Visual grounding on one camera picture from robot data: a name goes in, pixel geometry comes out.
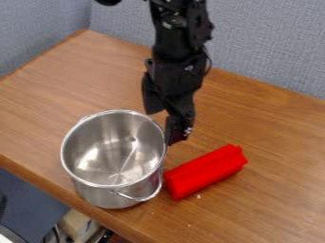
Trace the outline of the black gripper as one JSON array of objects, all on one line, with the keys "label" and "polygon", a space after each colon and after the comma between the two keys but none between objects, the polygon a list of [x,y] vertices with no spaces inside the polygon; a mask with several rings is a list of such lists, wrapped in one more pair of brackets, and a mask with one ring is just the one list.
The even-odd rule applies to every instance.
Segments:
[{"label": "black gripper", "polygon": [[209,61],[205,50],[180,62],[158,58],[145,61],[146,72],[141,85],[143,108],[147,115],[168,111],[170,116],[165,123],[165,141],[169,146],[186,140],[193,133],[193,98],[210,71]]}]

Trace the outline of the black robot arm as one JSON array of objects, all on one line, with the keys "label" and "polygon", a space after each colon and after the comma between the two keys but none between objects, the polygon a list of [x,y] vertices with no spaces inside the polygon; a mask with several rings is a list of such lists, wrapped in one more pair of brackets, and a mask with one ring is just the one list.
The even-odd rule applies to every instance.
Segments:
[{"label": "black robot arm", "polygon": [[213,38],[206,0],[145,0],[156,28],[153,55],[145,61],[142,100],[149,115],[168,113],[165,142],[186,140],[196,120],[194,93],[213,61],[205,43]]}]

